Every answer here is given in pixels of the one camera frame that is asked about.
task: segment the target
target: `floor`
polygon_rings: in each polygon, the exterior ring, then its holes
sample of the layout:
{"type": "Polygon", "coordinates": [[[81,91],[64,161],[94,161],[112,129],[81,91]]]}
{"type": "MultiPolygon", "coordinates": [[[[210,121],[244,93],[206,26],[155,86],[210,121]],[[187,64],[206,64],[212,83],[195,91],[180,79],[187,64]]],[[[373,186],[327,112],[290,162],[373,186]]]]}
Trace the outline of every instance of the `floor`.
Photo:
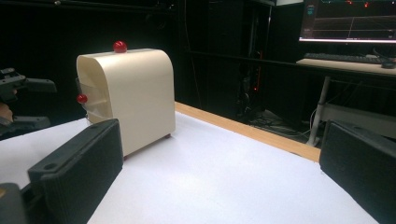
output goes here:
{"type": "MultiPolygon", "coordinates": [[[[252,127],[256,127],[270,133],[275,133],[301,143],[306,143],[310,134],[309,121],[303,121],[301,128],[299,130],[295,130],[294,128],[289,126],[288,123],[283,121],[283,119],[281,119],[269,110],[256,113],[255,116],[253,116],[247,124],[252,127]]],[[[318,129],[319,139],[323,137],[323,132],[324,124],[320,124],[318,129]]],[[[315,147],[320,148],[320,146],[321,141],[319,140],[315,147]]]]}

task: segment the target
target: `metal table leg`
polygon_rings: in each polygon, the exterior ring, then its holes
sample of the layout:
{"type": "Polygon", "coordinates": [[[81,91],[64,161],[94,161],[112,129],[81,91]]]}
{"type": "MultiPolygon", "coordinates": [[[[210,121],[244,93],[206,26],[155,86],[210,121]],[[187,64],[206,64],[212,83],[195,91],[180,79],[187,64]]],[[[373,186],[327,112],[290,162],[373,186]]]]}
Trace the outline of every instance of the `metal table leg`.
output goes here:
{"type": "Polygon", "coordinates": [[[309,139],[308,142],[306,143],[309,146],[314,147],[318,143],[318,139],[317,139],[318,125],[321,120],[324,104],[326,103],[326,95],[327,95],[327,90],[329,89],[330,79],[331,79],[330,77],[325,77],[324,79],[323,88],[317,106],[317,112],[315,113],[314,123],[312,124],[311,134],[309,134],[309,139]]]}

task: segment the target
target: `keyboard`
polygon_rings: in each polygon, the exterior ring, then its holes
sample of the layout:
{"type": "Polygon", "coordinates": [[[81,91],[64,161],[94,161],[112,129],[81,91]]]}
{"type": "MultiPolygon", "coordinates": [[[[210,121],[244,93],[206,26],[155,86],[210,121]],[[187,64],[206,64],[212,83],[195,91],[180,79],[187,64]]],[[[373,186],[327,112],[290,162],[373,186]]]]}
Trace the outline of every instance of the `keyboard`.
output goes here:
{"type": "Polygon", "coordinates": [[[350,56],[350,55],[325,54],[325,53],[306,53],[304,55],[304,58],[325,60],[325,61],[336,61],[336,62],[344,62],[344,63],[371,63],[371,64],[381,64],[386,60],[381,58],[370,58],[364,56],[350,56]]]}

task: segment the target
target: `cream-colored box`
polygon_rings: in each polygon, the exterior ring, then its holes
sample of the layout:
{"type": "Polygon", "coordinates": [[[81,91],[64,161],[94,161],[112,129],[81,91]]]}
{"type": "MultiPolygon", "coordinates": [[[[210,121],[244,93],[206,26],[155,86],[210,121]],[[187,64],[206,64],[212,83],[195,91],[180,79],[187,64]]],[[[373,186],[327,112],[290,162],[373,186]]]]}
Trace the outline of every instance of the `cream-colored box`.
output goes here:
{"type": "Polygon", "coordinates": [[[175,130],[173,68],[163,51],[80,55],[77,71],[89,121],[118,119],[124,156],[175,130]]]}

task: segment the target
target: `cable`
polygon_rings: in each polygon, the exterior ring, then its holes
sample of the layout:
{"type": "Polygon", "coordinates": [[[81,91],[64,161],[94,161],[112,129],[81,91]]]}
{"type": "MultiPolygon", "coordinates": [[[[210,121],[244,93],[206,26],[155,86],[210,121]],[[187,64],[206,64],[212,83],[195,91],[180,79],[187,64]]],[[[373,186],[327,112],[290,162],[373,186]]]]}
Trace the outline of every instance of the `cable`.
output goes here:
{"type": "MultiPolygon", "coordinates": [[[[184,0],[184,28],[186,31],[187,47],[189,50],[191,50],[189,31],[187,29],[187,0],[184,0]]],[[[196,75],[196,71],[195,71],[195,62],[194,62],[194,59],[192,58],[192,56],[190,56],[190,60],[191,60],[191,65],[192,65],[192,73],[193,73],[193,77],[194,77],[195,89],[197,91],[197,96],[198,96],[198,104],[200,106],[200,109],[202,109],[201,94],[198,89],[197,75],[196,75]]]]}

